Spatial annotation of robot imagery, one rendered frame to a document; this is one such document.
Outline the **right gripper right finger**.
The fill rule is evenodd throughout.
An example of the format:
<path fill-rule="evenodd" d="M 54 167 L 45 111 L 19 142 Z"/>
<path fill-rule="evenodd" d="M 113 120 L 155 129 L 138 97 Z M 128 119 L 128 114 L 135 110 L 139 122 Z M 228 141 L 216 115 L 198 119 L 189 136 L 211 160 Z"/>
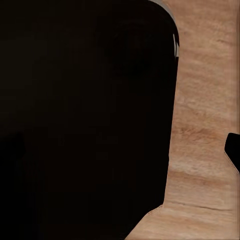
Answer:
<path fill-rule="evenodd" d="M 240 135 L 229 133 L 225 143 L 225 152 L 240 172 Z"/>

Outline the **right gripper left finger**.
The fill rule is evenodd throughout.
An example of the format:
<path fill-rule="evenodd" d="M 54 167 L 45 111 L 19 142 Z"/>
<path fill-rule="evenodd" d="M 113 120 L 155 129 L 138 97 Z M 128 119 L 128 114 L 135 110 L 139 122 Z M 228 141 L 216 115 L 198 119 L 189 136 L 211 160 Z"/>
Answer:
<path fill-rule="evenodd" d="M 0 138 L 0 192 L 26 151 L 21 133 Z"/>

